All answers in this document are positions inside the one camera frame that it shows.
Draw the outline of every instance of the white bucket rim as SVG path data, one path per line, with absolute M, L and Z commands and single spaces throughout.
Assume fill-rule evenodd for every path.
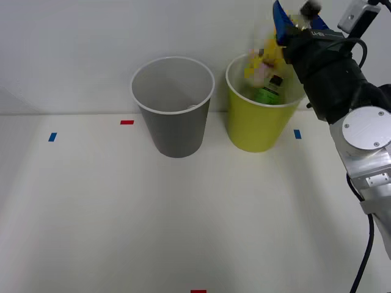
M 192 62 L 195 62 L 199 65 L 201 65 L 202 67 L 204 67 L 206 69 L 206 71 L 209 73 L 209 75 L 211 76 L 212 78 L 212 88 L 211 88 L 211 91 L 210 93 L 208 94 L 208 96 L 199 104 L 197 104 L 196 106 L 194 107 L 191 107 L 189 109 L 185 109 L 185 110 L 181 110 L 181 111 L 175 111 L 175 112 L 165 112 L 165 111 L 158 111 L 158 110 L 154 110 L 154 109 L 151 109 L 145 105 L 143 105 L 137 98 L 136 96 L 134 95 L 133 93 L 133 89 L 132 89 L 132 84 L 133 84 L 133 81 L 134 79 L 136 78 L 137 74 L 143 70 L 145 67 L 151 65 L 152 63 L 155 63 L 157 61 L 161 61 L 161 60 L 165 60 L 165 59 L 184 59 L 184 60 L 188 60 L 188 61 L 192 61 Z M 161 115 L 178 115 L 178 114 L 185 114 L 185 113 L 188 113 L 188 112 L 191 112 L 191 111 L 194 111 L 200 107 L 202 107 L 205 103 L 207 103 L 210 98 L 212 97 L 212 94 L 214 92 L 214 86 L 215 86 L 215 81 L 214 81 L 214 75 L 212 73 L 212 71 L 202 62 L 198 61 L 198 60 L 195 60 L 193 58 L 189 58 L 189 57 L 184 57 L 184 56 L 167 56 L 167 57 L 161 57 L 161 58 L 157 58 L 157 59 L 154 59 L 152 61 L 149 61 L 147 62 L 146 64 L 144 64 L 143 66 L 141 66 L 139 69 L 136 70 L 136 72 L 133 74 L 131 80 L 130 80 L 130 85 L 129 85 L 129 90 L 130 90 L 130 93 L 132 94 L 133 96 L 133 100 L 135 100 L 135 102 L 137 103 L 137 105 L 139 105 L 139 107 L 143 108 L 144 110 L 147 110 L 149 112 L 152 112 L 152 113 L 156 113 L 156 114 L 161 114 Z

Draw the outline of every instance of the yellow plush toy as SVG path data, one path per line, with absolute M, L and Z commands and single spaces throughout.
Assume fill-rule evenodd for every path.
M 269 38 L 264 46 L 263 54 L 250 53 L 249 66 L 244 70 L 244 77 L 253 87 L 263 87 L 265 79 L 271 78 L 273 72 L 285 64 L 282 48 L 277 44 L 276 38 Z

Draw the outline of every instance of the white wall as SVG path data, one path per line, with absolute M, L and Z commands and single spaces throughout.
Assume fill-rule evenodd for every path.
M 302 2 L 283 5 L 295 11 Z M 333 29 L 349 2 L 323 1 L 322 17 Z M 255 18 L 263 34 L 270 30 L 271 7 L 271 0 L 2 0 L 0 87 L 9 95 L 0 92 L 0 112 L 137 112 L 131 74 L 174 54 L 212 69 L 211 110 L 224 110 L 225 67 L 248 50 Z M 390 24 L 383 9 L 364 37 L 364 73 L 376 85 L 391 82 Z

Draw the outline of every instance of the cup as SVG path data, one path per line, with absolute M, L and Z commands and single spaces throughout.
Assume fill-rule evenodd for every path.
M 283 86 L 280 96 L 283 104 L 268 105 L 252 101 L 239 93 L 244 80 L 243 68 L 248 55 L 234 59 L 225 72 L 229 87 L 228 136 L 234 145 L 244 151 L 259 153 L 272 148 L 285 125 L 292 117 L 305 91 L 294 69 L 283 69 Z
M 130 92 L 155 146 L 168 157 L 186 157 L 201 146 L 214 76 L 203 63 L 165 57 L 138 69 Z

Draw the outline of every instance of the black cable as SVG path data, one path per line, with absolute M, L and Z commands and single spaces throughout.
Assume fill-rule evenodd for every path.
M 384 4 L 391 12 L 391 2 L 389 0 L 383 0 L 382 4 Z
M 319 59 L 320 55 L 322 55 L 325 51 L 327 51 L 328 49 L 330 49 L 334 46 L 337 46 L 337 45 L 343 44 L 343 43 L 356 43 L 362 47 L 362 58 L 361 58 L 361 61 L 359 64 L 359 67 L 361 68 L 365 63 L 365 60 L 367 59 L 367 55 L 368 55 L 367 44 L 365 44 L 365 42 L 363 40 L 361 40 L 360 38 L 343 38 L 341 40 L 337 40 L 337 41 L 332 42 L 330 45 L 328 45 L 324 48 L 319 49 L 308 61 L 307 69 L 309 69 L 311 64 L 313 63 L 313 61 L 315 59 Z
M 346 180 L 348 182 L 348 185 L 354 195 L 358 198 L 359 201 L 364 201 L 362 196 L 357 192 L 357 190 L 354 188 L 352 181 L 348 174 L 346 174 Z M 373 246 L 373 239 L 375 238 L 375 225 L 373 223 L 373 216 L 370 214 L 368 215 L 368 221 L 369 221 L 369 239 L 367 244 L 367 249 L 365 250 L 364 257 L 362 259 L 359 271 L 357 272 L 356 279 L 354 279 L 354 283 L 352 285 L 352 289 L 350 289 L 350 293 L 356 293 L 357 288 L 360 285 L 360 281 L 362 278 L 362 275 L 364 274 L 365 266 L 367 265 L 369 256 L 371 255 L 372 246 Z
M 386 6 L 389 9 L 389 11 L 391 12 L 391 3 L 389 0 L 368 0 L 368 4 L 371 4 L 371 5 L 378 5 L 379 3 Z

